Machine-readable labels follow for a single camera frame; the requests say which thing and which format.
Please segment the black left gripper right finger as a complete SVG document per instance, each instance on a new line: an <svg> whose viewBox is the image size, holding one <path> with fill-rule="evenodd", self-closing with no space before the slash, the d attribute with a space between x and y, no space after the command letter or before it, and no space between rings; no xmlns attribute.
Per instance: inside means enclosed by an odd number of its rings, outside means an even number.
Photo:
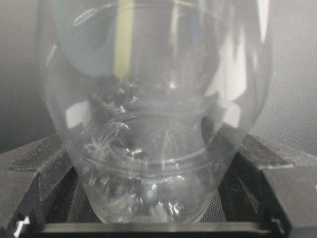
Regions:
<svg viewBox="0 0 317 238"><path fill-rule="evenodd" d="M315 156L248 135L219 186L224 238L314 238Z"/></svg>

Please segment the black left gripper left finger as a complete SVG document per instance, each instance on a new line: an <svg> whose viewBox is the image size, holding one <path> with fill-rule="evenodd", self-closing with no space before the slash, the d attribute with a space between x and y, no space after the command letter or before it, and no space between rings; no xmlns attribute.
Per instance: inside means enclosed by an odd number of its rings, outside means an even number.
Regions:
<svg viewBox="0 0 317 238"><path fill-rule="evenodd" d="M71 160L57 135L0 156L0 236L18 221L97 223Z"/></svg>

